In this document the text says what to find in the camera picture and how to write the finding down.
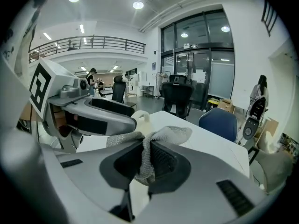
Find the doorway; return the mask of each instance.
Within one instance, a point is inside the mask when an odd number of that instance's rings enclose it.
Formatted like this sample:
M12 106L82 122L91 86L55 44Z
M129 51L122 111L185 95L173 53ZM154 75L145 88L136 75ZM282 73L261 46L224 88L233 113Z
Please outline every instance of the doorway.
M182 52L176 54L175 73L187 76L187 84L194 88L192 104L205 109L211 74L211 52L209 50Z

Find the metal railing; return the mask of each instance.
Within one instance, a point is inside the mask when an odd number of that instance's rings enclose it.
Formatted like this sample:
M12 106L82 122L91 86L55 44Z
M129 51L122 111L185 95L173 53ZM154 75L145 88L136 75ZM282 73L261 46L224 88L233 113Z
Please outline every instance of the metal railing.
M146 44L111 36L73 36L50 41L29 52L29 63L57 53L78 49L115 49L144 54Z
M273 7L270 5L269 2L267 2L265 0L265 5L263 7L263 15L262 15L262 22L265 24L266 26L266 29L267 29L267 32L268 32L268 36L270 37L271 36L271 31L274 27L274 24L276 22L276 19L277 19L277 12L274 11Z

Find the black cap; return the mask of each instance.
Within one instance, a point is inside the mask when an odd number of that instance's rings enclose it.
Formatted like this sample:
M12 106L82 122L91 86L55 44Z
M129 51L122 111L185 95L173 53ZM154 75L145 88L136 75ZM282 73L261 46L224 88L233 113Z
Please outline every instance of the black cap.
M95 74L97 74L97 72L95 71L95 68L91 68L90 72L94 72Z

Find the white table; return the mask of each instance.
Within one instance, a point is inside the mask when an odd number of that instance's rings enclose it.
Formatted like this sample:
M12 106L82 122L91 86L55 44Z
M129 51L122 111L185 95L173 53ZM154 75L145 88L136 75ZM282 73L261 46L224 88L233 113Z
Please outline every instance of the white table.
M150 121L155 131L173 125L191 128L191 137L181 146L214 155L249 178L249 160L245 148L164 111L151 114ZM85 136L77 152L105 148L106 141L105 136ZM135 216L138 216L149 202L147 191L147 186L134 179L130 183L132 210Z

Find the person wearing black cap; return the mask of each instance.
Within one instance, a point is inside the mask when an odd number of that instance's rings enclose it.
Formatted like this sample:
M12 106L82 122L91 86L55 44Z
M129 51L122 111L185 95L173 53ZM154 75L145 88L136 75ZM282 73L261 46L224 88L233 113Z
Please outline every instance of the person wearing black cap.
M90 72L86 75L87 82L89 84L89 93L94 95L94 84L98 83L98 81L93 80L93 75L97 74L95 68L91 68Z

